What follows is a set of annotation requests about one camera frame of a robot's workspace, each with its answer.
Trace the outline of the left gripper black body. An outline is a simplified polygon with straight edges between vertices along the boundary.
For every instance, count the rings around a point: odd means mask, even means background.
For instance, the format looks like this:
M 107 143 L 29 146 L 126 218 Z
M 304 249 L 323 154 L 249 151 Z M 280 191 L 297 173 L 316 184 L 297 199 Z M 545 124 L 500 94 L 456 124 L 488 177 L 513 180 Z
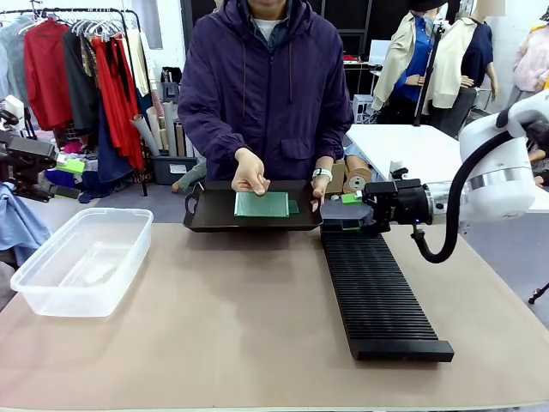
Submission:
M 15 196 L 47 203 L 54 190 L 42 182 L 43 172 L 56 166 L 52 144 L 1 131 L 1 183 L 10 184 Z

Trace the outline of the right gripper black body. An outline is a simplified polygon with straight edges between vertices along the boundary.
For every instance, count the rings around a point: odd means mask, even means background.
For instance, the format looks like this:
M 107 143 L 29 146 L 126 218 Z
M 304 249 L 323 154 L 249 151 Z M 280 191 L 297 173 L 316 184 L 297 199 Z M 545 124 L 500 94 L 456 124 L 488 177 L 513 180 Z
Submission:
M 419 179 L 375 183 L 373 195 L 373 217 L 380 224 L 413 225 L 431 220 L 426 188 Z

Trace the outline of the person's left hand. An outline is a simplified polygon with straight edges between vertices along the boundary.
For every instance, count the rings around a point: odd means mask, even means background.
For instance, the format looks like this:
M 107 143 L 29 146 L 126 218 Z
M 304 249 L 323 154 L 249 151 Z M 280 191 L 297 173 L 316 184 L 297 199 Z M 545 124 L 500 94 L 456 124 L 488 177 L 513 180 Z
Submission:
M 317 212 L 324 204 L 326 190 L 330 182 L 331 182 L 331 178 L 325 174 L 320 174 L 311 181 L 311 186 L 312 186 L 311 210 L 313 213 Z

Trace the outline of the person's right hand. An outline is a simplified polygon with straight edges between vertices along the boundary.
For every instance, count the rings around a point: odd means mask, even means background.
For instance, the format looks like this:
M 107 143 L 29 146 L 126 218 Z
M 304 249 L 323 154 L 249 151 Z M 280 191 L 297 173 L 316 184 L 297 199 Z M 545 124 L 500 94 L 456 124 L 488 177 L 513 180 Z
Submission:
M 235 152 L 235 160 L 238 166 L 232 179 L 232 189 L 263 196 L 268 191 L 270 181 L 264 177 L 261 159 L 247 148 L 239 148 Z

